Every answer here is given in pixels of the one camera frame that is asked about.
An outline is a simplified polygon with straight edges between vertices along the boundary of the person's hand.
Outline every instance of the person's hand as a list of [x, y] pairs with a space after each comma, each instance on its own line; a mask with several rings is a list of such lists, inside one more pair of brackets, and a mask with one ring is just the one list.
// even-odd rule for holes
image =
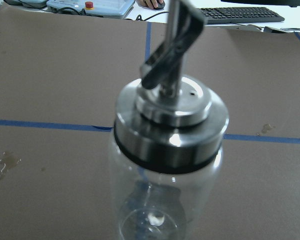
[[151, 10], [158, 7], [158, 3], [157, 3], [157, 0], [136, 0], [136, 2], [142, 6], [142, 7], [148, 7], [150, 8]]

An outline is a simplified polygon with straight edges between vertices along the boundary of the black keyboard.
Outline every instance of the black keyboard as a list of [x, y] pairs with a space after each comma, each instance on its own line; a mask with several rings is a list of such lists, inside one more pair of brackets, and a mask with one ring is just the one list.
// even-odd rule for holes
[[281, 22], [285, 19], [266, 7], [217, 7], [199, 8], [207, 24], [243, 24]]

